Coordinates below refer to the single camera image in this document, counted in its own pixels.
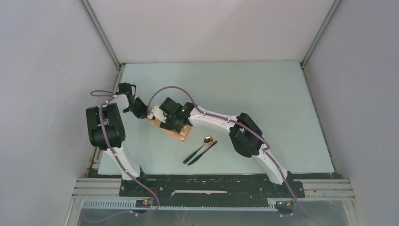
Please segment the black table knife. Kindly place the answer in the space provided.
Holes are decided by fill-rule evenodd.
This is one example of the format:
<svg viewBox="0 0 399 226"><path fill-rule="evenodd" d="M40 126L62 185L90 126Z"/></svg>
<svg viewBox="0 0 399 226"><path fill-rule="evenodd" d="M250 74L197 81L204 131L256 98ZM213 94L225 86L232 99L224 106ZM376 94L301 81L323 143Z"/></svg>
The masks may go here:
<svg viewBox="0 0 399 226"><path fill-rule="evenodd" d="M205 149L202 153L200 153L198 156L196 156L191 162L188 163L188 165L193 165L195 162L197 162L209 149L211 149L213 146L215 146L218 143L218 141L213 142L208 148Z"/></svg>

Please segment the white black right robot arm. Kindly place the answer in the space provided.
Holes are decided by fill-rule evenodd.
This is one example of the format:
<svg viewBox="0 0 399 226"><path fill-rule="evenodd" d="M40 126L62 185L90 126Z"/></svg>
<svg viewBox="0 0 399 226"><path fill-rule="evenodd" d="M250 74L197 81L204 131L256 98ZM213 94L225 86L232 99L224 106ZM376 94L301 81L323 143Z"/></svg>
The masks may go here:
<svg viewBox="0 0 399 226"><path fill-rule="evenodd" d="M160 106L150 110L148 117L155 120L160 128L183 137L196 126L227 132L238 154L258 159L269 180L274 183L276 195L285 197L292 192L289 171L271 154L270 145L263 138L262 131L248 114L230 116L206 110L194 103L181 105L166 98Z"/></svg>

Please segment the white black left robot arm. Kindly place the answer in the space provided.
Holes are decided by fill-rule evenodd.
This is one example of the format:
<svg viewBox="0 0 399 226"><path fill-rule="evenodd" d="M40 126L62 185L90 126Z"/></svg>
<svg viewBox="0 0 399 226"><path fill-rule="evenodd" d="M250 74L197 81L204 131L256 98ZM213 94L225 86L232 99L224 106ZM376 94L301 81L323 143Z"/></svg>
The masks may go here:
<svg viewBox="0 0 399 226"><path fill-rule="evenodd" d="M136 85L120 83L118 90L100 106L86 109L88 137L92 146L105 151L119 167L122 179L133 180L130 189L137 196L147 194L145 173L126 148L126 132L121 115L131 112L139 119L147 117L147 105L137 96Z"/></svg>

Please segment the peach satin napkin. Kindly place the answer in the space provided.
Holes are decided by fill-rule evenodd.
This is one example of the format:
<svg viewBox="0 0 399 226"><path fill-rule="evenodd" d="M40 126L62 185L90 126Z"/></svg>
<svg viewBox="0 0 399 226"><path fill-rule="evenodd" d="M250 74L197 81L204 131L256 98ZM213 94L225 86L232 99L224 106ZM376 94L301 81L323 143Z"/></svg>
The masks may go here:
<svg viewBox="0 0 399 226"><path fill-rule="evenodd" d="M190 132L192 130L192 126L184 125L183 128L181 129L181 131L179 133L177 133L177 132L174 132L174 131L171 131L168 129L161 128L160 127L161 121L158 119L152 120L152 119L146 118L145 120L147 122L149 122L151 125L154 125L155 127L159 128L160 130L165 132L166 134L170 135L171 137L173 137L181 142L185 141L185 139L188 137L188 135L190 134Z"/></svg>

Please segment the gold spoon dark handle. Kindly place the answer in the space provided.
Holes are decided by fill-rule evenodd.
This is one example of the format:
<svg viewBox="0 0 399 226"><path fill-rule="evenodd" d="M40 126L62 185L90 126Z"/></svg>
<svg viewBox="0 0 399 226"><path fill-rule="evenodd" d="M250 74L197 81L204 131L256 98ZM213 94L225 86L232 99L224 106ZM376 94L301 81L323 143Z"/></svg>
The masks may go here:
<svg viewBox="0 0 399 226"><path fill-rule="evenodd" d="M184 161L183 164L187 164L203 147L208 146L213 143L213 138L211 136L207 136L204 138L202 146L200 146L196 151L190 154Z"/></svg>

